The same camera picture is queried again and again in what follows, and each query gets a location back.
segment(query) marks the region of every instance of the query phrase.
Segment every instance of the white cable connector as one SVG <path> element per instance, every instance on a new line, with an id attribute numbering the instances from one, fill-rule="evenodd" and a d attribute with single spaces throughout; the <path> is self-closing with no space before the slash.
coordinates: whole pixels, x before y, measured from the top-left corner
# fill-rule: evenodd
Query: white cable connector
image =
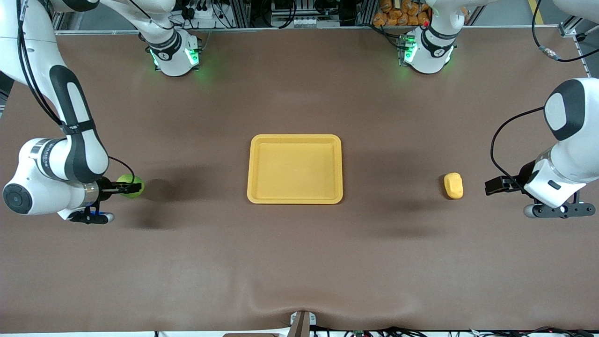
<path id="1" fill-rule="evenodd" d="M 549 49 L 545 46 L 539 46 L 539 49 L 543 52 L 543 54 L 545 54 L 545 56 L 547 56 L 550 59 L 554 59 L 555 61 L 559 60 L 559 55 L 554 52 L 552 49 Z"/>
<path id="2" fill-rule="evenodd" d="M 21 22 L 25 21 L 25 11 L 27 10 L 27 1 L 28 0 L 24 0 L 23 3 L 21 3 L 21 15 L 19 16 L 19 21 L 21 21 Z"/>

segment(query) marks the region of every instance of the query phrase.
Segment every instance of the green led light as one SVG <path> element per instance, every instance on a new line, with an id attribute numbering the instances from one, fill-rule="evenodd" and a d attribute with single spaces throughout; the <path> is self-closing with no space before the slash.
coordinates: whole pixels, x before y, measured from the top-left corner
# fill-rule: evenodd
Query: green led light
<path id="1" fill-rule="evenodd" d="M 417 50 L 418 50 L 418 44 L 413 43 L 410 46 L 410 48 L 408 50 L 406 50 L 406 57 L 404 58 L 404 61 L 411 62 L 412 60 L 414 60 L 414 55 L 416 54 Z"/>
<path id="2" fill-rule="evenodd" d="M 187 58 L 192 65 L 198 64 L 198 51 L 195 49 L 189 50 L 185 48 L 185 54 L 187 54 Z"/>

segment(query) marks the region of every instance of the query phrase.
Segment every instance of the cable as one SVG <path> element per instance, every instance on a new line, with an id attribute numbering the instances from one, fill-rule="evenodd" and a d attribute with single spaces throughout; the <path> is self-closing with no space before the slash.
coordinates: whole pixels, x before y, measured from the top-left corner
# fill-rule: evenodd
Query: cable
<path id="1" fill-rule="evenodd" d="M 323 1 L 323 0 L 314 0 L 314 9 L 321 15 L 330 16 L 330 15 L 339 14 L 339 8 L 335 9 L 335 10 L 327 11 L 327 10 L 325 10 L 324 7 L 318 7 L 317 4 L 319 3 L 319 1 Z"/>
<path id="2" fill-rule="evenodd" d="M 29 55 L 27 51 L 27 47 L 25 45 L 25 36 L 23 33 L 23 23 L 25 21 L 25 10 L 26 6 L 21 8 L 21 3 L 17 0 L 17 51 L 19 53 L 19 63 L 21 65 L 21 70 L 23 71 L 23 76 L 25 77 L 25 81 L 27 82 L 27 86 L 31 91 L 31 94 L 34 96 L 35 101 L 40 105 L 42 110 L 52 119 L 57 125 L 62 125 L 62 122 L 56 116 L 54 111 L 50 108 L 50 105 L 46 101 L 46 98 L 40 91 L 40 87 L 37 85 L 37 81 L 35 80 L 35 76 L 33 74 L 33 70 L 31 68 L 31 63 L 29 62 Z"/>
<path id="3" fill-rule="evenodd" d="M 558 62 L 573 62 L 573 61 L 578 61 L 580 59 L 583 59 L 583 58 L 585 58 L 587 56 L 591 56 L 591 55 L 599 52 L 599 49 L 595 49 L 592 52 L 589 52 L 587 54 L 578 56 L 577 58 L 563 59 L 563 58 L 560 58 L 559 55 L 555 51 L 553 51 L 552 49 L 547 48 L 547 47 L 541 45 L 539 43 L 539 39 L 537 38 L 537 32 L 534 29 L 534 24 L 535 24 L 535 21 L 537 20 L 537 14 L 539 13 L 539 6 L 541 5 L 541 1 L 542 0 L 538 0 L 537 1 L 537 6 L 534 9 L 533 23 L 532 23 L 531 27 L 532 27 L 532 31 L 533 31 L 533 40 L 534 40 L 534 43 L 543 52 L 543 54 L 545 54 L 545 56 L 547 56 L 548 58 L 554 59 L 554 60 L 556 60 Z"/>
<path id="4" fill-rule="evenodd" d="M 216 3 L 216 5 L 217 5 L 217 7 L 219 8 L 219 11 L 220 11 L 220 13 L 221 13 L 221 14 L 222 14 L 222 15 L 225 17 L 225 20 L 226 20 L 227 24 L 229 25 L 229 26 L 228 26 L 228 28 L 235 28 L 235 27 L 233 27 L 233 25 L 232 25 L 232 24 L 231 24 L 231 22 L 229 21 L 229 17 L 227 17 L 227 15 L 225 14 L 225 12 L 223 11 L 223 4 L 222 4 L 221 0 L 213 0 L 213 1 L 212 1 L 212 9 L 214 10 L 214 3 L 215 3 L 216 1 L 218 1 L 218 2 Z"/>
<path id="5" fill-rule="evenodd" d="M 206 36 L 206 42 L 202 45 L 202 51 L 205 51 L 208 48 L 208 41 L 210 41 L 210 36 L 212 35 L 212 30 L 208 31 L 208 36 Z"/>
<path id="6" fill-rule="evenodd" d="M 389 39 L 389 38 L 397 39 L 400 37 L 399 35 L 390 34 L 390 33 L 385 32 L 385 29 L 382 26 L 380 27 L 380 29 L 376 28 L 376 26 L 371 25 L 369 23 L 363 23 L 363 24 L 361 24 L 361 26 L 366 26 L 366 27 L 372 28 L 375 32 L 383 35 L 385 37 L 385 39 L 387 40 L 387 42 L 389 42 L 392 46 L 394 46 L 395 48 L 398 48 L 398 49 L 402 49 L 402 47 L 395 44 L 395 42 L 393 42 Z"/>
<path id="7" fill-rule="evenodd" d="M 524 190 L 524 187 L 522 187 L 517 181 L 516 179 L 511 176 L 509 173 L 507 173 L 499 164 L 497 164 L 496 160 L 495 160 L 495 154 L 494 154 L 494 150 L 495 150 L 495 139 L 497 138 L 497 135 L 499 135 L 499 132 L 507 125 L 509 124 L 511 121 L 518 119 L 520 117 L 526 116 L 526 115 L 530 115 L 533 112 L 537 112 L 537 111 L 541 111 L 543 110 L 544 107 L 538 107 L 536 109 L 532 109 L 529 110 L 527 112 L 523 112 L 521 114 L 518 114 L 510 119 L 508 119 L 507 121 L 503 122 L 503 124 L 501 124 L 501 126 L 497 129 L 497 131 L 495 131 L 495 134 L 493 135 L 493 138 L 491 139 L 491 161 L 493 162 L 493 165 L 495 165 L 495 167 L 497 169 L 499 169 L 499 171 L 501 171 L 504 175 L 506 175 L 507 177 L 510 178 L 510 180 L 514 183 L 514 185 L 516 185 L 520 191 L 522 191 L 522 193 L 525 193 L 526 195 L 528 195 L 529 197 L 533 198 L 533 196 L 530 195 L 530 193 L 526 192 Z"/>
<path id="8" fill-rule="evenodd" d="M 279 26 L 277 28 L 279 29 L 283 29 L 286 28 L 287 26 L 289 26 L 295 18 L 295 14 L 297 13 L 297 3 L 295 2 L 295 0 L 289 0 L 291 2 L 291 6 L 289 7 L 289 15 L 287 17 L 287 20 L 285 20 L 285 23 L 282 26 Z M 268 26 L 273 28 L 274 26 L 268 22 L 268 20 L 266 19 L 266 13 L 268 13 L 270 11 L 270 9 L 266 9 L 266 11 L 264 11 L 264 8 L 267 4 L 268 0 L 262 0 L 262 4 L 260 5 L 260 14 L 262 16 L 262 20 L 264 21 L 264 23 Z"/>
<path id="9" fill-rule="evenodd" d="M 108 159 L 114 160 L 117 163 L 121 163 L 122 166 L 125 166 L 129 170 L 129 172 L 131 172 L 131 182 L 129 183 L 129 186 L 133 185 L 133 182 L 135 181 L 135 173 L 133 172 L 133 169 L 131 168 L 131 166 L 125 164 L 124 161 L 117 159 L 115 157 L 108 156 Z"/>
<path id="10" fill-rule="evenodd" d="M 135 1 L 129 0 L 129 2 L 132 3 L 133 6 L 137 7 L 137 9 L 139 9 L 142 13 L 144 13 L 144 15 L 147 16 L 148 19 L 150 19 L 150 22 L 153 22 L 156 26 L 158 26 L 158 27 L 160 27 L 160 28 L 162 28 L 162 29 L 164 29 L 166 31 L 170 31 L 171 29 L 175 28 L 174 25 L 172 25 L 170 28 L 165 28 L 165 27 L 159 25 L 158 22 L 154 21 L 154 19 L 152 19 L 152 17 L 148 13 L 146 13 L 146 11 L 144 11 L 139 5 L 137 5 L 135 3 Z"/>
<path id="11" fill-rule="evenodd" d="M 219 19 L 219 22 L 225 27 L 225 28 L 232 28 L 231 25 L 229 24 L 229 26 L 227 26 L 224 22 L 222 22 L 222 20 L 220 19 L 220 17 L 216 14 L 216 9 L 214 9 L 214 2 L 216 0 L 212 0 L 210 2 L 210 4 L 212 5 L 212 10 L 214 11 L 214 16 L 216 16 L 217 19 Z M 222 7 L 220 8 L 220 13 L 223 17 L 226 17 L 225 13 L 223 13 L 222 11 Z"/>

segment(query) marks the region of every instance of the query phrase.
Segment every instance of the robotic arm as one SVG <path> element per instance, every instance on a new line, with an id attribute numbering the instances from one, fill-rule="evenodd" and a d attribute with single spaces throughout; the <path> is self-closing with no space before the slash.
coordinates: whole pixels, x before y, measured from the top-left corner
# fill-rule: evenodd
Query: robotic arm
<path id="1" fill-rule="evenodd" d="M 578 193 L 599 179 L 599 79 L 560 84 L 545 102 L 544 116 L 557 144 L 525 164 L 517 176 L 487 181 L 486 194 L 519 190 L 528 194 L 534 199 L 524 209 L 529 218 L 593 215 L 595 207 L 579 201 Z"/>
<path id="2" fill-rule="evenodd" d="M 182 76 L 199 65 L 198 38 L 175 29 L 169 19 L 175 0 L 100 0 L 121 14 L 150 46 L 156 68 L 168 76 Z"/>
<path id="3" fill-rule="evenodd" d="M 462 7 L 488 5 L 497 0 L 426 0 L 432 9 L 427 27 L 417 27 L 407 35 L 414 36 L 412 52 L 405 62 L 423 74 L 434 74 L 449 62 L 453 42 L 464 26 Z"/>
<path id="4" fill-rule="evenodd" d="M 66 6 L 94 8 L 97 2 L 56 1 Z M 131 193 L 141 184 L 111 183 L 102 175 L 108 155 L 96 132 L 81 84 L 56 45 L 49 6 L 37 0 L 1 0 L 0 70 L 20 83 L 39 89 L 56 107 L 61 139 L 32 139 L 19 152 L 19 165 L 2 196 L 20 214 L 58 213 L 63 219 L 107 223 L 114 216 L 99 211 L 99 202 L 114 193 Z"/>

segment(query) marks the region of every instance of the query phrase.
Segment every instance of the green ball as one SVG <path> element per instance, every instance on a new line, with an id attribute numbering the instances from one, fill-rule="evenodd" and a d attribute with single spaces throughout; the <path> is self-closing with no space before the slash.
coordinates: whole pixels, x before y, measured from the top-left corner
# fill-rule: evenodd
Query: green ball
<path id="1" fill-rule="evenodd" d="M 131 182 L 131 178 L 133 178 L 133 176 L 131 174 L 123 174 L 118 179 L 116 179 L 116 182 L 129 183 L 129 182 Z M 127 193 L 127 194 L 121 194 L 121 195 L 124 197 L 127 197 L 127 198 L 131 198 L 131 199 L 137 198 L 146 188 L 146 184 L 144 183 L 144 181 L 141 180 L 141 178 L 139 178 L 138 176 L 135 176 L 135 180 L 133 180 L 133 183 L 139 183 L 139 182 L 141 182 L 141 189 L 139 192 Z"/>

